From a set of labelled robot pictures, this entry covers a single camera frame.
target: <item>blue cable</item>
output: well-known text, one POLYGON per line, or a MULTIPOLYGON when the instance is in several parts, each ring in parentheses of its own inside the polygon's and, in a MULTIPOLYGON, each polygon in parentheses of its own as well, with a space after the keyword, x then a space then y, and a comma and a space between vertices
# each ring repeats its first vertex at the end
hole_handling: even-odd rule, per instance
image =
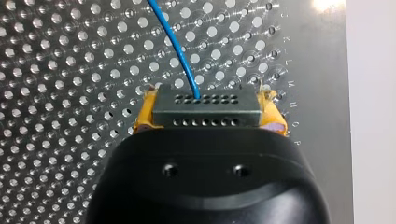
POLYGON ((183 67, 184 71, 186 72, 187 80, 190 83, 194 98, 200 99, 201 93, 199 92, 198 86, 195 83, 194 75, 192 74, 192 71, 190 70, 189 63, 187 62, 186 57, 184 56, 184 53, 181 50, 180 44, 178 44, 175 34, 172 32, 172 28, 169 26, 168 22, 166 21, 165 17, 163 16, 163 13, 161 12, 160 7, 158 7, 157 2, 155 0, 148 0, 148 3, 151 5, 152 10, 154 11, 154 14, 157 16, 158 20, 160 21, 161 26, 163 27, 163 29, 165 30, 166 34, 168 35, 169 39, 172 42, 172 45, 176 51, 177 57, 180 59, 181 66, 183 67))

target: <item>perforated metal sheet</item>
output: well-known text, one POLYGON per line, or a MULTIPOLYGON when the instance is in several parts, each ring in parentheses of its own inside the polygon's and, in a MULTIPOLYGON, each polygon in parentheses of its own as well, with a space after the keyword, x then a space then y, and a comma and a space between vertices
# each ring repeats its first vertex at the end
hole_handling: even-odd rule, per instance
MULTIPOLYGON (((158 0, 201 89, 262 80, 288 119, 287 2, 158 0)), ((162 83, 188 88, 145 0, 2 1, 2 223, 83 223, 106 158, 132 134, 144 91, 162 83)), ((300 145, 300 121, 289 124, 300 145)))

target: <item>hole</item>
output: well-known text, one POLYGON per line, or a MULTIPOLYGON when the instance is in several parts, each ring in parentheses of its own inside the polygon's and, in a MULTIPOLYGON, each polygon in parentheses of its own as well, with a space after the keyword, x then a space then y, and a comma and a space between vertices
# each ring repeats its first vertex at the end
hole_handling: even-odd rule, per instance
POLYGON ((43 26, 43 21, 40 20, 39 18, 34 18, 33 19, 33 26, 37 29, 41 28, 43 26))
POLYGON ((188 31, 186 33, 186 40, 191 42, 195 39, 195 33, 193 31, 188 31))
POLYGON ((112 49, 105 49, 104 55, 107 58, 112 58, 114 56, 114 51, 112 49))
POLYGON ((178 174, 178 168, 175 164, 173 163, 168 163, 165 164, 165 166, 163 167, 163 175, 165 177, 174 177, 178 174))
POLYGON ((124 33, 128 30, 128 25, 124 21, 120 21, 117 25, 117 29, 120 33, 124 33))
POLYGON ((259 72, 265 73, 268 70, 268 64, 266 63, 261 63, 259 65, 259 72))
POLYGON ((184 81, 182 80, 182 79, 180 79, 180 78, 178 78, 178 79, 176 79, 175 80, 175 87, 176 88, 182 88, 184 86, 184 81))
POLYGON ((16 22, 14 25, 14 29, 18 33, 23 33, 23 31, 24 31, 23 24, 20 22, 16 22))
POLYGON ((236 75, 239 77, 244 76, 246 72, 247 70, 244 67, 239 67, 238 69, 236 69, 236 75))
POLYGON ((227 6, 227 8, 232 8, 235 6, 235 0, 226 0, 225 1, 225 5, 227 6))
POLYGON ((132 45, 125 45, 123 50, 126 54, 132 54, 134 52, 134 47, 132 45))
POLYGON ((136 76, 139 74, 139 68, 133 65, 129 68, 129 72, 132 74, 132 76, 136 76))
POLYGON ((111 72, 110 72, 110 76, 111 76, 112 78, 119 78, 119 77, 120 77, 120 71, 117 70, 117 69, 113 69, 113 70, 111 70, 111 72))
POLYGON ((238 119, 231 120, 231 125, 232 126, 238 126, 239 125, 239 120, 238 119))
POLYGON ((100 13, 100 10, 101 10, 101 8, 99 7, 99 5, 97 5, 97 4, 92 4, 91 5, 91 13, 92 14, 97 15, 97 14, 100 13))
POLYGON ((62 17, 58 13, 52 14, 51 19, 52 19, 52 22, 55 23, 55 24, 59 24, 62 21, 62 17))
POLYGON ((203 119, 202 120, 202 126, 207 126, 209 125, 209 120, 208 119, 203 119))
POLYGON ((189 122, 188 119, 183 119, 183 126, 189 126, 189 122))
POLYGON ((130 109, 128 109, 128 108, 125 108, 125 109, 122 110, 122 115, 125 118, 128 118, 128 117, 130 117, 132 115, 132 111, 130 109))
POLYGON ((59 36, 59 43, 63 46, 66 46, 69 44, 69 38, 65 35, 59 36))
POLYGON ((210 56, 212 56, 214 60, 217 60, 221 57, 221 52, 218 49, 214 49, 210 56))
POLYGON ((209 27, 208 29, 207 29, 207 35, 209 36, 209 37, 213 37, 213 36, 215 36, 217 33, 218 33, 218 29, 216 29, 216 27, 214 27, 214 26, 211 26, 211 27, 209 27))
POLYGON ((120 99, 125 97, 125 94, 123 93, 123 90, 117 90, 117 97, 119 97, 120 99))
POLYGON ((156 72, 158 69, 160 69, 160 65, 158 63, 149 64, 149 70, 151 70, 151 72, 156 72))
POLYGON ((72 11, 70 12, 70 15, 75 20, 78 20, 79 18, 81 18, 81 12, 78 9, 76 9, 76 8, 72 9, 72 11))
POLYGON ((231 22, 229 29, 233 33, 237 32, 239 30, 239 23, 236 21, 231 22))
POLYGON ((180 16, 181 16, 182 18, 187 19, 190 15, 191 15, 191 11, 190 11, 189 8, 183 7, 183 8, 180 10, 180 16))
POLYGON ((179 66, 180 62, 178 61, 177 58, 171 58, 169 64, 171 65, 171 67, 176 68, 179 66))
POLYGON ((174 119, 173 123, 175 126, 179 126, 181 122, 180 119, 174 119))
POLYGON ((204 83, 204 80, 204 77, 201 75, 195 77, 195 82, 197 83, 197 85, 201 85, 202 83, 204 83))
POLYGON ((116 138, 117 136, 119 136, 119 132, 116 131, 116 130, 111 130, 111 131, 110 131, 110 136, 111 136, 112 138, 116 138))
POLYGON ((7 1, 7 2, 6 2, 6 7, 7 7, 7 9, 10 10, 10 11, 15 10, 15 2, 14 2, 14 1, 11 1, 11 0, 7 1))
POLYGON ((105 113, 105 119, 106 120, 111 120, 111 119, 113 119, 113 114, 111 113, 111 112, 106 112, 105 113))
POLYGON ((111 7, 113 7, 114 9, 119 9, 121 7, 121 1, 111 0, 111 7))
POLYGON ((265 42, 262 40, 257 41, 255 48, 256 50, 263 50, 265 48, 265 42))
POLYGON ((154 43, 151 40, 146 40, 144 43, 144 47, 146 50, 152 50, 154 48, 154 43))
POLYGON ((81 86, 81 84, 82 84, 81 77, 74 77, 73 78, 73 84, 75 84, 76 86, 81 86))
POLYGON ((221 121, 221 125, 222 125, 222 126, 228 126, 229 123, 230 123, 230 121, 227 120, 227 119, 223 119, 223 120, 221 121))
POLYGON ((213 5, 211 3, 205 3, 204 6, 202 7, 204 10, 204 13, 208 14, 213 10, 213 5))
POLYGON ((233 168, 233 173, 238 176, 238 177, 247 177, 250 175, 250 169, 248 169, 246 166, 244 165, 236 165, 233 168))
POLYGON ((93 73, 93 74, 91 75, 91 80, 92 80, 93 82, 100 82, 101 76, 100 76, 99 74, 97 74, 97 73, 93 73))
POLYGON ((212 120, 212 126, 218 126, 219 125, 219 121, 218 120, 216 120, 216 119, 213 119, 212 120))
POLYGON ((100 26, 98 27, 98 31, 97 31, 98 35, 101 37, 107 36, 107 29, 104 26, 100 26))
POLYGON ((146 28, 149 25, 149 21, 145 17, 140 17, 137 20, 137 24, 140 26, 140 28, 146 28))
POLYGON ((190 57, 191 63, 198 63, 201 60, 198 54, 193 53, 190 57))
POLYGON ((90 53, 90 52, 87 52, 86 54, 85 54, 85 61, 87 61, 87 63, 91 63, 91 62, 93 62, 94 61, 94 59, 95 59, 95 56, 92 54, 92 53, 90 53))
POLYGON ((224 77, 225 77, 225 74, 221 71, 219 71, 215 74, 215 78, 217 81, 222 81, 224 79, 224 77))
POLYGON ((253 24, 254 27, 258 28, 262 25, 262 18, 255 17, 251 23, 253 24))
POLYGON ((105 95, 104 93, 100 92, 100 93, 98 94, 98 100, 99 100, 100 102, 106 101, 106 100, 107 100, 107 95, 105 95))

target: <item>black device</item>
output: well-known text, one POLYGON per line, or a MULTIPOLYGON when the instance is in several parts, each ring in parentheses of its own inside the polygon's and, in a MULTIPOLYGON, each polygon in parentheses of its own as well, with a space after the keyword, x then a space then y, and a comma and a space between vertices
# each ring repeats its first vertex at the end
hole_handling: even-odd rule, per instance
POLYGON ((326 203, 286 137, 260 128, 165 128, 114 151, 87 224, 327 224, 326 203))

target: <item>screw hole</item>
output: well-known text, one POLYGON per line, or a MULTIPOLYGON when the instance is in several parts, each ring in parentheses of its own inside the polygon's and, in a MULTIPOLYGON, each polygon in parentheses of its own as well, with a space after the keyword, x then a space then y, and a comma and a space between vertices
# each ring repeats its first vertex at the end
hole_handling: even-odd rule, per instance
POLYGON ((222 126, 228 126, 229 123, 230 123, 230 121, 228 121, 227 119, 223 119, 223 120, 221 121, 221 125, 222 125, 222 126))
POLYGON ((218 126, 219 125, 219 121, 218 120, 216 120, 216 119, 213 119, 212 120, 212 126, 218 126))
POLYGON ((166 177, 174 177, 178 174, 178 168, 175 164, 168 163, 163 167, 163 175, 166 177))
POLYGON ((208 120, 208 119, 203 119, 203 120, 202 120, 202 125, 203 125, 203 126, 209 125, 209 120, 208 120))
POLYGON ((238 126, 238 124, 239 124, 239 120, 238 119, 231 120, 231 125, 232 126, 238 126))
POLYGON ((244 165, 236 165, 233 168, 233 173, 238 177, 247 177, 250 175, 250 170, 244 165))
POLYGON ((180 125, 180 120, 179 119, 174 119, 174 125, 179 126, 180 125))
POLYGON ((183 119, 183 125, 184 126, 189 126, 189 120, 188 119, 183 119))
POLYGON ((192 126, 198 126, 198 121, 196 119, 192 120, 192 126))

